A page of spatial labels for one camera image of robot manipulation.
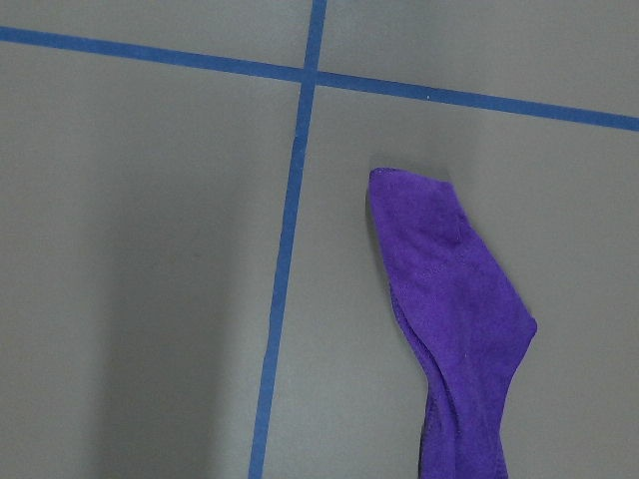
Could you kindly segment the purple cloth towel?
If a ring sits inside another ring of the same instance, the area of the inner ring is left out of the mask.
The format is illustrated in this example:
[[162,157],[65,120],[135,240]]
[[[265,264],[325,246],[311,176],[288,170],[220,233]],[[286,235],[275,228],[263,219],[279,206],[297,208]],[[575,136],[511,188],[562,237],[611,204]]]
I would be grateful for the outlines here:
[[452,184],[371,171],[368,202],[396,321],[427,396],[422,478],[504,478],[505,402],[537,324]]

